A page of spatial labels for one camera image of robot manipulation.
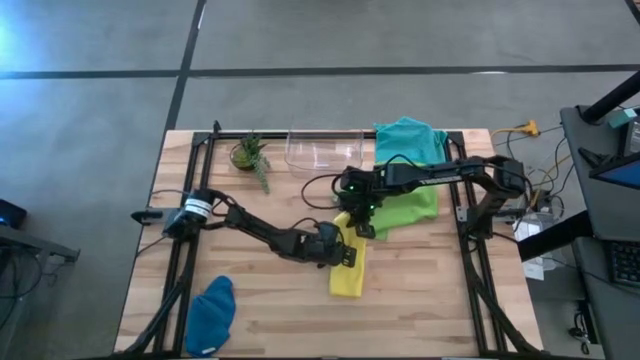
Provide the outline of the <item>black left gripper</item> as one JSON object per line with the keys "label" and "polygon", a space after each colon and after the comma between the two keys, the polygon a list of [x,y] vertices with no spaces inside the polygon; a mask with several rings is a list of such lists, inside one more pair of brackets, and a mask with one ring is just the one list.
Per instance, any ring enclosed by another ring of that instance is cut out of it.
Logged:
{"label": "black left gripper", "polygon": [[302,258],[307,262],[322,265],[340,265],[353,268],[357,250],[343,244],[339,233],[329,235],[307,235],[302,238]]}

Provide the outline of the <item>green microfiber towel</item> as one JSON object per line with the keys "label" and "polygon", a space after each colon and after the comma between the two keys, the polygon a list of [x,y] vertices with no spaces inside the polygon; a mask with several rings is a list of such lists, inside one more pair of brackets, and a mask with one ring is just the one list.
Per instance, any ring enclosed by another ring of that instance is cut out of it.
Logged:
{"label": "green microfiber towel", "polygon": [[386,241],[391,229],[437,218],[438,200],[436,186],[420,187],[408,194],[385,198],[370,221],[376,233],[375,240]]}

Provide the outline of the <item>black aluminium table frame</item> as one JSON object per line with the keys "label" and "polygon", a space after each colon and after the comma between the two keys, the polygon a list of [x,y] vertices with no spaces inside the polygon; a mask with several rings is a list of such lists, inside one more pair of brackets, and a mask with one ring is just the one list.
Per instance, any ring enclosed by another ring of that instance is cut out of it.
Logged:
{"label": "black aluminium table frame", "polygon": [[[109,360],[181,359],[195,296],[218,276],[233,283],[236,312],[217,360],[383,358],[542,358],[541,338],[512,230],[493,217],[488,238],[460,233],[485,190],[471,182],[434,185],[439,214],[367,239],[362,295],[332,296],[336,266],[286,260],[238,230],[163,235],[169,216],[196,189],[231,196],[278,228],[312,231],[333,223],[341,172],[293,176],[284,161],[289,132],[258,135],[271,193],[237,169],[230,153],[244,132],[214,127],[165,137],[145,209],[164,211],[143,226],[120,328]],[[446,162],[495,156],[485,129],[452,130]]]}

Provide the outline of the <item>small teal box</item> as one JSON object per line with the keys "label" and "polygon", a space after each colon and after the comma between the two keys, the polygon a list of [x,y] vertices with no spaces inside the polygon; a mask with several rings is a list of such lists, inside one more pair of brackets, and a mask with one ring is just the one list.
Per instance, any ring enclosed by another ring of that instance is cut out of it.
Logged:
{"label": "small teal box", "polygon": [[606,122],[612,129],[617,129],[639,116],[640,110],[638,108],[618,109],[607,115]]}

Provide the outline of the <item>black slanted pole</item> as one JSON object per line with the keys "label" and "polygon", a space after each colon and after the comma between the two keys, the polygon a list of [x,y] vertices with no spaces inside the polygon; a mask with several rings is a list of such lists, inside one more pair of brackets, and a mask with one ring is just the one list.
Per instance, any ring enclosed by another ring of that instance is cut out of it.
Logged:
{"label": "black slanted pole", "polygon": [[581,112],[581,118],[588,124],[595,124],[638,92],[640,92],[640,71],[636,72],[586,110],[583,110]]}

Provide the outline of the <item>teal microfiber towel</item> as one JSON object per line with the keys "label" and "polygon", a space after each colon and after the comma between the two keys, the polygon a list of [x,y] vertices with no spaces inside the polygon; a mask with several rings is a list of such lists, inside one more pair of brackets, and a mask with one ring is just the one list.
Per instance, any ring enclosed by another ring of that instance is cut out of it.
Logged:
{"label": "teal microfiber towel", "polygon": [[394,123],[375,124],[375,163],[384,164],[401,154],[416,165],[439,164],[446,161],[444,145],[447,133],[434,130],[429,124],[410,117]]}

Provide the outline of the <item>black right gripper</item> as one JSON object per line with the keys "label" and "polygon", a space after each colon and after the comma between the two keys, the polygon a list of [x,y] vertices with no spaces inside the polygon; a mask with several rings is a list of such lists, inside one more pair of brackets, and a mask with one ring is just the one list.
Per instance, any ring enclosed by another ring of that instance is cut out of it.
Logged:
{"label": "black right gripper", "polygon": [[384,196],[371,191],[348,189],[344,191],[344,210],[351,214],[352,225],[357,235],[375,238],[376,230],[371,224],[375,209],[382,206]]}

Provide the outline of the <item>grey side desk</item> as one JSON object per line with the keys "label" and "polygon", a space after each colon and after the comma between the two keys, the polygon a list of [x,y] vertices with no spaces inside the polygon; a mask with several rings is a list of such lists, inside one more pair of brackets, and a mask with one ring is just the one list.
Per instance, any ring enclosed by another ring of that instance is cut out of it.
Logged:
{"label": "grey side desk", "polygon": [[640,360],[640,289],[609,282],[605,244],[609,240],[640,240],[640,190],[589,177],[591,167],[581,147],[606,155],[618,150],[619,132],[603,123],[585,123],[579,111],[560,111],[592,234],[573,242],[586,272],[586,288],[606,360]]}

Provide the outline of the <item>clear plastic bin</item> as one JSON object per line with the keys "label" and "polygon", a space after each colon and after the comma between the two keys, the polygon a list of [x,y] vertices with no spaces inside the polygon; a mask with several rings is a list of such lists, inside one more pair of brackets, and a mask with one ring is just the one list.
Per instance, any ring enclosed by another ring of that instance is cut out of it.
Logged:
{"label": "clear plastic bin", "polygon": [[293,176],[310,179],[363,163],[362,130],[290,130],[284,161]]}

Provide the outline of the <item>potted succulent plant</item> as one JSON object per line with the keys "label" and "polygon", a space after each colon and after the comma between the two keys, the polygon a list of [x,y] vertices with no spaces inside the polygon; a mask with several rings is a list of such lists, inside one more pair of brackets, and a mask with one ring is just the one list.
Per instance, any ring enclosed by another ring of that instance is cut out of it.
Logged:
{"label": "potted succulent plant", "polygon": [[230,153],[231,163],[239,170],[253,172],[260,182],[265,194],[270,194],[267,171],[271,163],[262,150],[266,143],[261,142],[261,136],[250,132],[239,140]]}

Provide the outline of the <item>yellow microfiber towel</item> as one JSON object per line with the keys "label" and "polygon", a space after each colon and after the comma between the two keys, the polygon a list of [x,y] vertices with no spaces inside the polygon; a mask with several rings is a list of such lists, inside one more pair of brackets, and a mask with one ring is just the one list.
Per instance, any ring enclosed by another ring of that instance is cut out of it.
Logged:
{"label": "yellow microfiber towel", "polygon": [[333,221],[341,231],[343,242],[356,249],[355,264],[353,267],[339,265],[330,270],[329,293],[332,296],[359,298],[362,295],[367,239],[359,237],[354,227],[348,227],[350,215],[340,213]]}

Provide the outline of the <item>dark blue microfiber towel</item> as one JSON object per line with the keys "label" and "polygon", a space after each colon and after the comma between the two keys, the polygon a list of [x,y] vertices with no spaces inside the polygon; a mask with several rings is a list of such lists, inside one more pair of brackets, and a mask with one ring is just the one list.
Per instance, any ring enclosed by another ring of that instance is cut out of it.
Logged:
{"label": "dark blue microfiber towel", "polygon": [[212,357],[230,338],[235,312],[233,283],[227,276],[218,276],[192,301],[185,337],[187,353]]}

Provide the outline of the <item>laptop with blue screen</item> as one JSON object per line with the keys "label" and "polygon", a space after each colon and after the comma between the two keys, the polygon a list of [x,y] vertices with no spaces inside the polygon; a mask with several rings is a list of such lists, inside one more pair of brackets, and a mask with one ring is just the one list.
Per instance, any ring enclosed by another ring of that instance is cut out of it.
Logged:
{"label": "laptop with blue screen", "polygon": [[640,190],[640,152],[603,164],[591,170],[589,177]]}

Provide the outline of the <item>black side cart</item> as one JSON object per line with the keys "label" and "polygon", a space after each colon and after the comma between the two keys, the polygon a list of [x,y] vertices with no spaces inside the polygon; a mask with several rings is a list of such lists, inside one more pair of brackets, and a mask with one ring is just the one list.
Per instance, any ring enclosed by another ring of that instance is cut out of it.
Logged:
{"label": "black side cart", "polygon": [[[0,199],[0,300],[19,299],[34,292],[45,277],[54,277],[55,271],[45,270],[51,257],[63,263],[75,263],[79,249],[61,245],[52,240],[31,235],[22,229],[28,212],[18,205]],[[33,265],[34,274],[20,283],[20,262]]]}

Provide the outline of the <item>black base mount bracket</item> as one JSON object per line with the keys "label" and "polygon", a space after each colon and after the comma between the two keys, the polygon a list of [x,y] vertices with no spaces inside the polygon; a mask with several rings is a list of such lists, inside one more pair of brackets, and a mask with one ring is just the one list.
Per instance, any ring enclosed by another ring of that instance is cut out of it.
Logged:
{"label": "black base mount bracket", "polygon": [[164,218],[164,211],[159,209],[147,208],[142,211],[135,211],[131,214],[131,218],[143,226],[159,223]]}

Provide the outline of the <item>black keyboard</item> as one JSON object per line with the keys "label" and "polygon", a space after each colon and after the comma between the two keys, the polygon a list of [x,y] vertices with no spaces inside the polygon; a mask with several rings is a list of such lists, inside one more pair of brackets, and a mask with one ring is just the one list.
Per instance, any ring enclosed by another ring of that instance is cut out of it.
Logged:
{"label": "black keyboard", "polygon": [[608,241],[605,252],[611,281],[640,288],[640,242]]}

